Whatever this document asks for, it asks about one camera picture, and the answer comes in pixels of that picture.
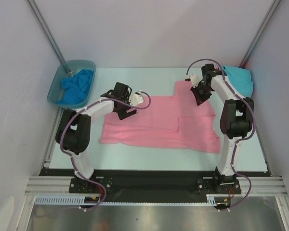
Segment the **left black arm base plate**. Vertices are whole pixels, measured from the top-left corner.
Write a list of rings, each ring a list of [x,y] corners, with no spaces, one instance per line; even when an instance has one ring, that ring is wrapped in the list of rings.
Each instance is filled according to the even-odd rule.
[[[94,178],[92,180],[102,184],[106,188],[106,191],[109,191],[112,186],[112,179]],[[102,189],[101,186],[92,184],[78,177],[72,177],[69,186],[69,193],[78,193],[78,194],[99,193],[101,189]]]

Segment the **pink t shirt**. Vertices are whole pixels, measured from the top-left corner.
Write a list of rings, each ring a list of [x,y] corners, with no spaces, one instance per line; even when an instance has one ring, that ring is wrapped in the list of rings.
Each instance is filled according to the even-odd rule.
[[[177,81],[173,96],[153,96],[147,109],[131,117],[119,120],[117,114],[107,114],[100,143],[218,154],[215,111],[209,101],[198,106],[190,88],[189,82]]]

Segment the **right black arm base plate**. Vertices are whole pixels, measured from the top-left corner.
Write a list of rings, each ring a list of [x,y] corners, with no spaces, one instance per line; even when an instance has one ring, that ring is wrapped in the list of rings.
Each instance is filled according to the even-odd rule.
[[[213,178],[205,177],[197,180],[196,192],[199,194],[241,194],[239,181],[218,183]]]

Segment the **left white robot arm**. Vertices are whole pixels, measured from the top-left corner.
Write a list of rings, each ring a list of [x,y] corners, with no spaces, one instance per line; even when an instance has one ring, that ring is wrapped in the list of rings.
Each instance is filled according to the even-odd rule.
[[[90,193],[96,189],[97,181],[91,176],[94,167],[84,153],[91,140],[92,124],[110,113],[116,113],[120,120],[137,113],[135,106],[143,102],[140,93],[132,94],[130,86],[117,82],[112,90],[78,110],[65,109],[62,113],[55,141],[62,153],[72,164],[76,177],[80,178],[80,187]]]

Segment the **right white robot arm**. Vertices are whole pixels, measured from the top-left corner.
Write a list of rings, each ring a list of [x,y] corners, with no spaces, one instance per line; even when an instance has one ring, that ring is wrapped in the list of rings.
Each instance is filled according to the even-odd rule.
[[[213,64],[201,68],[202,76],[186,75],[191,82],[191,92],[198,106],[211,97],[214,91],[223,102],[220,118],[220,130],[224,136],[221,159],[215,169],[212,186],[218,193],[224,193],[230,185],[236,183],[239,174],[236,172],[237,155],[240,144],[250,139],[255,133],[254,101],[245,98],[231,84],[228,76],[220,67]]]

